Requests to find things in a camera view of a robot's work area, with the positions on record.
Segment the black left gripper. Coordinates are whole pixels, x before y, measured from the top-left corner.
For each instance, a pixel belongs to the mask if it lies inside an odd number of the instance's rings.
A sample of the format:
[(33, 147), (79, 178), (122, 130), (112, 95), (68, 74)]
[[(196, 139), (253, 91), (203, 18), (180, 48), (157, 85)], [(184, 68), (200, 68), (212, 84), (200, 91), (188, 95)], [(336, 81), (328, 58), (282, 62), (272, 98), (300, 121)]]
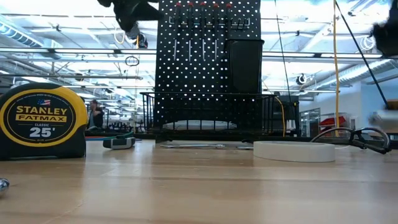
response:
[(123, 31), (130, 31), (137, 21), (159, 21), (162, 13), (145, 0), (113, 0), (116, 21)]

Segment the white masking tape roll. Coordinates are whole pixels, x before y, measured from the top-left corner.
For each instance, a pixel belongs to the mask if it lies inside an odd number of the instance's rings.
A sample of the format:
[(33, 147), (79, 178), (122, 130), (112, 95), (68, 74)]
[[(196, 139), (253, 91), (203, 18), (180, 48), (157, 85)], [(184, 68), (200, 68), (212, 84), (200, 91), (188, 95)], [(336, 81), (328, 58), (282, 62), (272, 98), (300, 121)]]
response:
[(332, 144), (295, 141), (255, 141), (255, 157), (287, 162), (333, 162), (336, 149)]

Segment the red bin shelf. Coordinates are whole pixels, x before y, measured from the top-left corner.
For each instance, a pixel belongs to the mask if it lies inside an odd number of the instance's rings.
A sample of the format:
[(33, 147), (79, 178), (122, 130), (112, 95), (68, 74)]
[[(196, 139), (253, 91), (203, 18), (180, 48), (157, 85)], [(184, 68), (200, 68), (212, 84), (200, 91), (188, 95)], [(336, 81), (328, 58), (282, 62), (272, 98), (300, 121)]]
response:
[(326, 127), (343, 127), (346, 123), (346, 119), (344, 116), (339, 116), (338, 117), (338, 122), (336, 122), (335, 117), (331, 118), (326, 118), (320, 122), (320, 127), (321, 128), (326, 128)]

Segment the person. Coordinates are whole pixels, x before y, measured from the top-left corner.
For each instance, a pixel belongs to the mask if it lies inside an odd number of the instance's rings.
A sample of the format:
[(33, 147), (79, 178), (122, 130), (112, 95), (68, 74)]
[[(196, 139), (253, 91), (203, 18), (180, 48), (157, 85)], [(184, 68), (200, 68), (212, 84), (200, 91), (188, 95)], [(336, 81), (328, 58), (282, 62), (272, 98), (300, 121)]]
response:
[(103, 126), (103, 109), (98, 105), (96, 100), (90, 101), (90, 112), (89, 112), (89, 121), (88, 121), (88, 129), (101, 129)]

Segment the black standing desk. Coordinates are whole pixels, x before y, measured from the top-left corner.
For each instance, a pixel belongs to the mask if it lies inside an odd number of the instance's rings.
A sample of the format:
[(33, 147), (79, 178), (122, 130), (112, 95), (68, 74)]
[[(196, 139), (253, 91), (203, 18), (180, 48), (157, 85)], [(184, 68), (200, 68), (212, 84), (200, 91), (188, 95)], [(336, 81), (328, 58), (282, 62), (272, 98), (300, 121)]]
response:
[(275, 132), (294, 137), (301, 134), (298, 99), (297, 96), (277, 96), (274, 98), (272, 119)]

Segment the silver metal pen tool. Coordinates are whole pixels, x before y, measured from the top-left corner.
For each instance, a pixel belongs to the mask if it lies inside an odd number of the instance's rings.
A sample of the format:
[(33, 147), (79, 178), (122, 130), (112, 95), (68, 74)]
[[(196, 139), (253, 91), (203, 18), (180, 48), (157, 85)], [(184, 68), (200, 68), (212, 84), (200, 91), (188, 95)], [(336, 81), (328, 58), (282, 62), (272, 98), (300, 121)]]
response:
[(10, 182), (5, 178), (0, 178), (0, 198), (5, 196), (9, 190)]

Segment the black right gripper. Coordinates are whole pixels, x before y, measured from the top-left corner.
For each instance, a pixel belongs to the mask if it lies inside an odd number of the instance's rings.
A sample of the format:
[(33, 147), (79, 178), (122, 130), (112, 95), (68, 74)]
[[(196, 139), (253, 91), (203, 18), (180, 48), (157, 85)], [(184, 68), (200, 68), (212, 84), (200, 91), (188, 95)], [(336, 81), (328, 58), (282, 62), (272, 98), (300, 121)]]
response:
[(398, 57), (398, 19), (374, 24), (372, 33), (376, 48), (384, 57)]

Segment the black plastic cup bin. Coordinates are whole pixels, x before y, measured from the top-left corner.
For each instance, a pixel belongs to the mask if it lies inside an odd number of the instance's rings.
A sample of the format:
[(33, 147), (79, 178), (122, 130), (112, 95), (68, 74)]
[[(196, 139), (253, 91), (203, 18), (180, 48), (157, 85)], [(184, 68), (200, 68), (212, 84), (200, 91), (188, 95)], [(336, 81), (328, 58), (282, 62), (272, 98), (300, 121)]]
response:
[(261, 39), (229, 39), (229, 89), (232, 93), (260, 94), (262, 46)]

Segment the black metal pegboard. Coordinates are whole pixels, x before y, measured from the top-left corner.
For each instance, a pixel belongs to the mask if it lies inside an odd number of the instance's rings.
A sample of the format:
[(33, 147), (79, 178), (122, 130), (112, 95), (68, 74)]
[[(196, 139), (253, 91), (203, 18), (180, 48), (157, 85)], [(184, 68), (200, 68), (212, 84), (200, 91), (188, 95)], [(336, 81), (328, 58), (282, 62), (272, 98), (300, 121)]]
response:
[[(174, 60), (176, 2), (182, 6), (180, 20), (187, 20), (188, 3), (193, 3), (193, 22), (200, 20), (200, 3), (206, 3), (205, 61), (202, 60), (201, 28), (192, 32), (191, 62), (188, 61), (188, 29), (178, 29), (177, 58)], [(232, 5), (231, 18), (251, 20), (248, 29), (231, 29), (230, 39), (261, 39), (261, 0), (160, 0), (159, 11), (164, 18), (157, 28), (155, 92), (232, 93), (226, 29), (218, 27), (217, 59), (214, 56), (214, 3), (219, 5), (218, 21), (225, 19), (227, 3)]]

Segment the silver hook rail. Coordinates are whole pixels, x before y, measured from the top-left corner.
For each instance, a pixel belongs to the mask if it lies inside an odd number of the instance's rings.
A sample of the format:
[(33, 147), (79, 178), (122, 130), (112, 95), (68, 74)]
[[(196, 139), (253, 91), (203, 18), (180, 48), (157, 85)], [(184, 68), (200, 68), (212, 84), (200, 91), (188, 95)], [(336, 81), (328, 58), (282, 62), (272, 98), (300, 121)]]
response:
[[(238, 19), (230, 19), (230, 23), (226, 23), (227, 19), (219, 20), (217, 25), (220, 29), (226, 29), (228, 26), (230, 26), (230, 29), (238, 29), (238, 30), (244, 30), (250, 28), (251, 25), (251, 20), (250, 18), (238, 18)], [(194, 29), (198, 29), (201, 27), (201, 22), (200, 20), (194, 21), (192, 25), (189, 25), (187, 20), (180, 20), (180, 23), (178, 24), (178, 27), (181, 29), (188, 29), (189, 27), (193, 27)]]

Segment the yellow black Stanley tape measure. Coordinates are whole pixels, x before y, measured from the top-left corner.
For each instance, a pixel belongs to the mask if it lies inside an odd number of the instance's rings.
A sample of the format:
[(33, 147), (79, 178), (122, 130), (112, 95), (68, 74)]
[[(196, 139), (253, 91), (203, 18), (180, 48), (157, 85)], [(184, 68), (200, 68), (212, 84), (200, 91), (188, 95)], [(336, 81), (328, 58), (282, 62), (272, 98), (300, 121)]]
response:
[(53, 83), (28, 83), (0, 96), (0, 160), (86, 155), (86, 105)]

